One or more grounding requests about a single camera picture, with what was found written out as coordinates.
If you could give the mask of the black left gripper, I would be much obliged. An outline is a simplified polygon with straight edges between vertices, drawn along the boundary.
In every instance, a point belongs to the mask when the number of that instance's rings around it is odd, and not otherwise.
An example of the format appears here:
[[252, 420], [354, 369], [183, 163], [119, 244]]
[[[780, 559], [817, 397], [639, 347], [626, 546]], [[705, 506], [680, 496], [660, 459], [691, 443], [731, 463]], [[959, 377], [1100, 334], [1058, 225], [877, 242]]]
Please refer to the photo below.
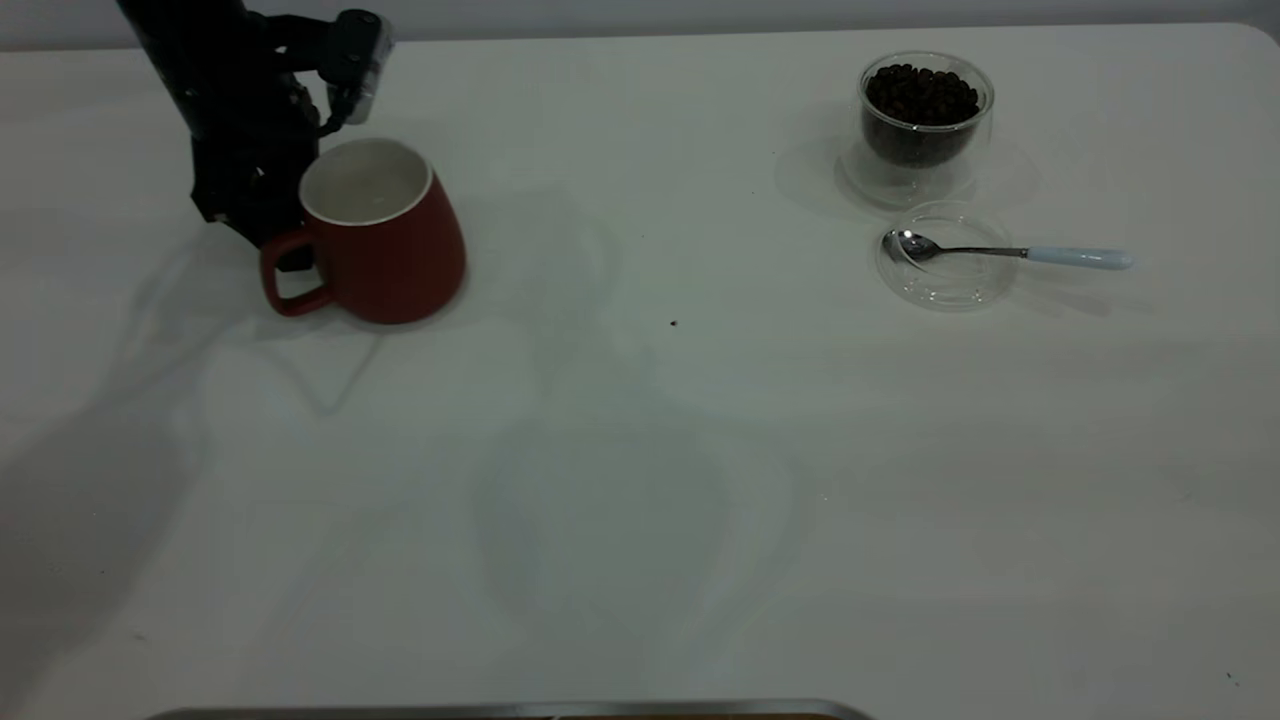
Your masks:
[[[253, 119], [246, 110], [196, 104], [191, 129], [195, 186], [201, 217], [223, 224], [256, 249], [303, 223], [298, 182], [317, 156], [319, 113], [308, 95], [292, 95], [282, 108]], [[276, 241], [276, 270], [314, 268], [310, 241]]]

